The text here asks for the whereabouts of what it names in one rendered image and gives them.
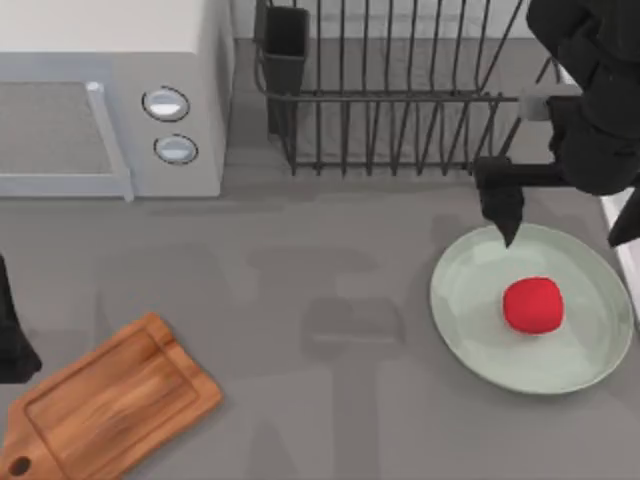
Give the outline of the red apple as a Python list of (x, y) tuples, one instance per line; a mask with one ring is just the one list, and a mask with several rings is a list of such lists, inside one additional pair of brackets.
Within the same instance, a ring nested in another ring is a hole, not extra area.
[(548, 277), (519, 279), (502, 295), (505, 323), (522, 334), (544, 335), (556, 331), (562, 325), (564, 312), (561, 290)]

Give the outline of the pale green plate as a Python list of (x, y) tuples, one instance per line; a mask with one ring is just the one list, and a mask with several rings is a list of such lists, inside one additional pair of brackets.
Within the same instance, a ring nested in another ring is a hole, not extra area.
[[(558, 329), (519, 333), (502, 312), (508, 286), (547, 277), (559, 287)], [(480, 378), (532, 395), (588, 388), (626, 356), (634, 305), (614, 269), (593, 249), (560, 230), (525, 223), (506, 246), (494, 227), (476, 228), (445, 249), (429, 287), (434, 324), (455, 357)]]

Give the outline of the black utensil holder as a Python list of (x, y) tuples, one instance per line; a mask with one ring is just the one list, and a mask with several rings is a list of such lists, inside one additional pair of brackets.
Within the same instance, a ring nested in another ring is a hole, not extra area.
[(310, 14), (305, 8), (256, 0), (254, 40), (265, 82), (268, 130), (290, 137), (308, 57)]

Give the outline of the small microwave knob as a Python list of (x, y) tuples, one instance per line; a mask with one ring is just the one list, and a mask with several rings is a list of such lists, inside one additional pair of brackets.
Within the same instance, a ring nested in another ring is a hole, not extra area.
[(154, 152), (170, 165), (187, 165), (198, 157), (197, 144), (187, 136), (169, 135), (154, 141)]

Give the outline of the large microwave knob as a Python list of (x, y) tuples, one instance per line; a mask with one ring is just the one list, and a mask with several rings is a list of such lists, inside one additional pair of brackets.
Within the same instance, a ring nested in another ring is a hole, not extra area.
[(190, 111), (189, 99), (179, 90), (163, 86), (142, 96), (144, 111), (159, 122), (178, 122)]

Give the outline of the pale microwave oven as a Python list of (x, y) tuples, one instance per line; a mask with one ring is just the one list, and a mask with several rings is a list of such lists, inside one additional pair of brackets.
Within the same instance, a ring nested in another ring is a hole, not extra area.
[[(102, 83), (134, 199), (220, 193), (234, 69), (230, 0), (0, 0), (0, 83)], [(163, 86), (189, 99), (178, 122), (142, 107)], [(193, 162), (156, 156), (174, 134), (197, 144)]]

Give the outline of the wooden cutting board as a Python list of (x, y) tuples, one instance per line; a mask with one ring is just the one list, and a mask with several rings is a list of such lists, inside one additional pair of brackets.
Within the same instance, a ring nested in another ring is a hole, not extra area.
[(121, 480), (222, 398), (149, 313), (10, 405), (0, 480)]

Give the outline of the microwave glass door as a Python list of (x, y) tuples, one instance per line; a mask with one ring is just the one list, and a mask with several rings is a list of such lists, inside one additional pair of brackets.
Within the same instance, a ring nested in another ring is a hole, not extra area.
[(102, 83), (0, 83), (0, 197), (134, 199)]

